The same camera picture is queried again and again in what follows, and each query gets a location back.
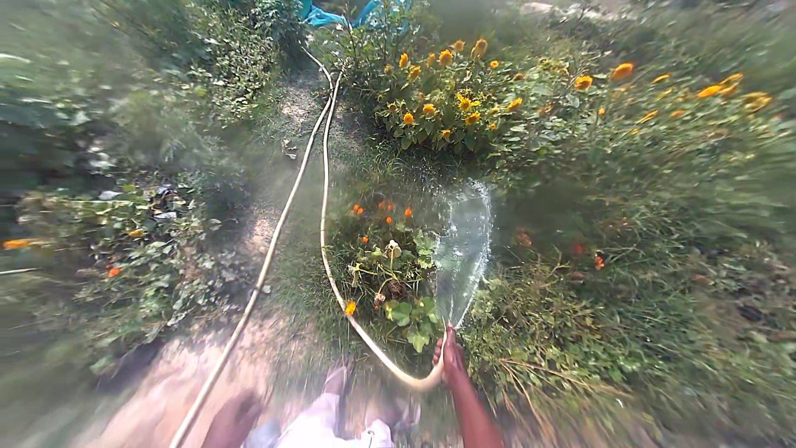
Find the hand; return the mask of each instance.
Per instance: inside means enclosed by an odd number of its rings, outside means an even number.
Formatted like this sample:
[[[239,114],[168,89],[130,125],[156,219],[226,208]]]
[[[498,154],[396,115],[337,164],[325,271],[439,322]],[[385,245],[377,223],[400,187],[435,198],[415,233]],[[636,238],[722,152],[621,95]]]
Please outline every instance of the hand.
[[[456,330],[453,324],[448,324],[445,328],[447,339],[445,339],[445,354],[443,359],[443,381],[448,386],[467,380],[467,367],[464,361],[464,350],[456,342]],[[437,341],[437,348],[434,350],[434,361],[439,362],[439,354],[443,351],[443,340]]]
[[[262,410],[254,391],[241,392],[226,402],[213,418],[202,448],[239,448]]]

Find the blue tarp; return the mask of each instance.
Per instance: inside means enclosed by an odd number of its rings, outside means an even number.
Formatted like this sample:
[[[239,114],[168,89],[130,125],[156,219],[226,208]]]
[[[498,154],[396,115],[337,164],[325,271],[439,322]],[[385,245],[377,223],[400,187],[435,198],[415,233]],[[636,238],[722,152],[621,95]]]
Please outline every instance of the blue tarp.
[[[389,0],[391,3],[390,12],[397,13],[401,9],[409,9],[412,6],[412,0]],[[351,24],[352,28],[359,26],[372,26],[379,25],[380,17],[384,16],[384,0],[370,0],[359,18]],[[330,23],[339,23],[341,25],[348,25],[348,21],[337,14],[327,13],[321,8],[312,4],[312,0],[302,0],[301,17],[307,21],[311,26],[326,26]]]

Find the person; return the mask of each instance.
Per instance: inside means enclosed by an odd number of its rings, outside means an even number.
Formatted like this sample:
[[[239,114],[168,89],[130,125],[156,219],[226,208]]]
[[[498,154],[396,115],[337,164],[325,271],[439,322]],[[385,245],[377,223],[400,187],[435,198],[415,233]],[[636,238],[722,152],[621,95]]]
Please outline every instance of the person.
[[[444,352],[443,382],[453,396],[454,409],[459,430],[464,441],[464,448],[502,448],[503,440],[500,431],[492,423],[490,415],[478,400],[470,377],[467,376],[464,351],[456,342],[456,330],[452,325],[446,328],[447,339],[445,349],[443,340],[437,342],[434,353],[434,364],[439,362],[440,353]],[[202,448],[304,448],[307,446],[324,447],[362,447],[362,448],[393,448],[392,430],[408,426],[416,422],[419,411],[412,407],[387,407],[374,416],[366,415],[366,428],[354,439],[345,440],[334,433],[338,423],[340,399],[351,366],[337,362],[326,376],[323,393],[294,420],[280,436],[270,440],[259,438],[255,442],[252,436],[263,433],[263,428],[272,429],[267,423],[255,431],[251,431],[261,412],[261,407],[252,392],[244,392],[229,400],[216,414],[210,424]]]

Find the garden hose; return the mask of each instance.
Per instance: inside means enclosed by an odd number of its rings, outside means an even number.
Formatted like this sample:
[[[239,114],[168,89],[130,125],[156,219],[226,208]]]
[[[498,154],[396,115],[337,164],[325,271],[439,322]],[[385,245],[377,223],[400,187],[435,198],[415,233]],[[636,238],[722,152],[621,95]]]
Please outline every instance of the garden hose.
[[[326,67],[316,59],[310,52],[304,49],[304,53],[306,53],[315,64],[318,64],[318,67],[323,71],[324,75],[326,75],[326,79],[329,81],[329,87],[332,88],[332,76],[326,70]],[[323,172],[324,172],[324,182],[323,182],[323,205],[321,208],[321,255],[323,257],[323,265],[326,268],[326,276],[329,278],[329,282],[332,286],[332,290],[334,291],[334,295],[338,299],[338,303],[340,304],[341,308],[345,312],[345,301],[338,290],[337,283],[334,281],[334,277],[332,276],[331,268],[329,267],[329,260],[326,256],[326,202],[329,197],[329,152],[328,152],[328,141],[329,141],[329,127],[331,126],[332,119],[334,118],[334,106],[337,103],[338,98],[338,89],[340,88],[340,79],[342,79],[342,73],[338,77],[337,83],[334,85],[334,91],[330,98],[326,101],[326,105],[321,110],[321,115],[318,116],[318,119],[315,121],[315,126],[310,133],[310,141],[306,144],[306,150],[304,151],[304,158],[301,163],[301,167],[298,169],[298,174],[296,175],[296,180],[293,183],[293,188],[291,189],[290,194],[287,196],[287,201],[285,202],[285,207],[282,210],[282,214],[279,216],[279,221],[276,224],[276,228],[274,228],[274,233],[271,236],[271,242],[268,245],[268,252],[265,256],[265,261],[263,262],[263,267],[259,272],[259,277],[257,278],[257,283],[255,288],[252,290],[252,295],[249,298],[248,303],[246,304],[246,309],[244,310],[243,317],[240,318],[240,322],[235,327],[235,331],[232,333],[232,336],[229,338],[229,342],[224,347],[224,351],[221,353],[221,358],[216,362],[213,371],[210,373],[210,377],[207,378],[205,383],[202,385],[202,389],[199,391],[199,395],[193,401],[193,405],[191,406],[188,414],[182,420],[182,424],[180,425],[177,433],[171,439],[171,443],[169,444],[169,448],[180,448],[183,442],[185,442],[185,437],[188,435],[191,427],[196,422],[196,418],[201,411],[201,408],[205,405],[205,401],[207,400],[208,395],[213,390],[213,387],[216,385],[216,381],[218,380],[221,372],[224,370],[226,363],[229,359],[229,355],[232,353],[232,350],[237,345],[238,339],[240,338],[240,334],[243,333],[244,328],[246,327],[246,323],[249,320],[249,317],[252,315],[252,310],[254,309],[254,305],[257,302],[257,297],[259,296],[259,292],[263,289],[265,285],[265,278],[268,272],[268,268],[271,266],[271,259],[274,257],[274,252],[276,249],[276,241],[279,238],[279,233],[282,231],[282,226],[287,219],[287,212],[291,208],[291,204],[293,203],[293,198],[295,197],[295,193],[299,188],[299,184],[301,183],[302,176],[304,175],[304,170],[306,168],[307,161],[310,159],[310,149],[312,148],[312,144],[315,141],[315,136],[318,134],[318,129],[321,127],[321,122],[323,121],[324,116],[327,117],[326,120],[326,128],[324,129],[323,135]],[[417,391],[426,391],[431,389],[432,387],[439,384],[439,381],[442,379],[442,366],[443,366],[443,357],[440,355],[439,362],[434,366],[434,369],[431,370],[431,373],[428,377],[423,379],[416,379],[409,374],[402,371],[398,366],[395,365],[385,353],[376,345],[373,339],[368,336],[368,333],[357,323],[357,321],[352,317],[346,315],[351,326],[357,330],[357,333],[361,336],[361,338],[365,341],[365,343],[376,353],[376,356],[384,363],[385,366],[395,374],[401,381],[406,383],[410,388],[417,390]]]

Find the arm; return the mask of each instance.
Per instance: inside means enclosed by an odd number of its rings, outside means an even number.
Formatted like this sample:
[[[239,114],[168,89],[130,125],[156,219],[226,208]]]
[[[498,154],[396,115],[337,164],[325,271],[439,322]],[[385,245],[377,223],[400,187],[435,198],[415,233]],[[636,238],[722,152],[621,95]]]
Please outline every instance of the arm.
[[[448,325],[446,332],[443,378],[453,395],[453,404],[459,430],[462,432],[464,447],[502,448],[501,434],[478,400],[478,394],[467,376],[462,346],[456,344],[456,330]],[[435,363],[439,360],[441,347],[442,340],[437,343],[437,351],[434,355]]]

